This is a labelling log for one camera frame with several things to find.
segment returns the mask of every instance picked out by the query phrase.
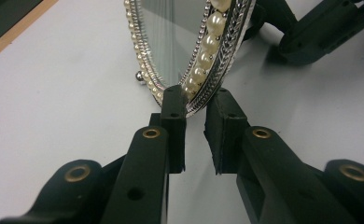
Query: oval mirror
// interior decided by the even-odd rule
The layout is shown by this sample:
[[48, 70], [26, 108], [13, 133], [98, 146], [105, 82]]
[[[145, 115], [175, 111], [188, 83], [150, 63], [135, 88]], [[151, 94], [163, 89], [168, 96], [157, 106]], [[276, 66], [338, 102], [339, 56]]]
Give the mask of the oval mirror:
[[161, 105], [181, 85], [187, 116], [205, 107], [241, 45], [255, 0], [124, 0], [142, 78]]

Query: mirror frame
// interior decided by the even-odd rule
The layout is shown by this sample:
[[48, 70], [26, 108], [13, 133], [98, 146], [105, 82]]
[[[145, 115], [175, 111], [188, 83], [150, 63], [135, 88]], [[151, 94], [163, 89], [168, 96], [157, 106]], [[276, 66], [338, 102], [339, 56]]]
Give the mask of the mirror frame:
[[[241, 46], [255, 2], [256, 0], [205, 0], [196, 45], [178, 83], [188, 99], [187, 117], [204, 108], [220, 88]], [[124, 0], [124, 6], [141, 76], [161, 106], [162, 94], [168, 86], [161, 83], [161, 75], [150, 54], [140, 0]], [[208, 44], [205, 44], [208, 42], [205, 39], [212, 33], [217, 37], [216, 41], [212, 41], [217, 42], [217, 50], [208, 53]]]

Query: white table surface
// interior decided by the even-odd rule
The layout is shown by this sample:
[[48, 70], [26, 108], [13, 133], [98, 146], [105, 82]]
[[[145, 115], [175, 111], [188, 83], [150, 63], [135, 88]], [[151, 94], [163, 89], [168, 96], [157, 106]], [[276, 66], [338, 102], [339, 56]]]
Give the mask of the white table surface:
[[[318, 1], [288, 2], [300, 18]], [[160, 112], [134, 79], [124, 14], [120, 0], [60, 0], [0, 54], [0, 218], [25, 213], [65, 163], [122, 156]], [[264, 39], [242, 45], [224, 83], [249, 122], [316, 168], [364, 164], [364, 31], [299, 68], [266, 63]], [[169, 223], [248, 223], [236, 176], [215, 175], [204, 112], [188, 119], [187, 171], [171, 176]]]

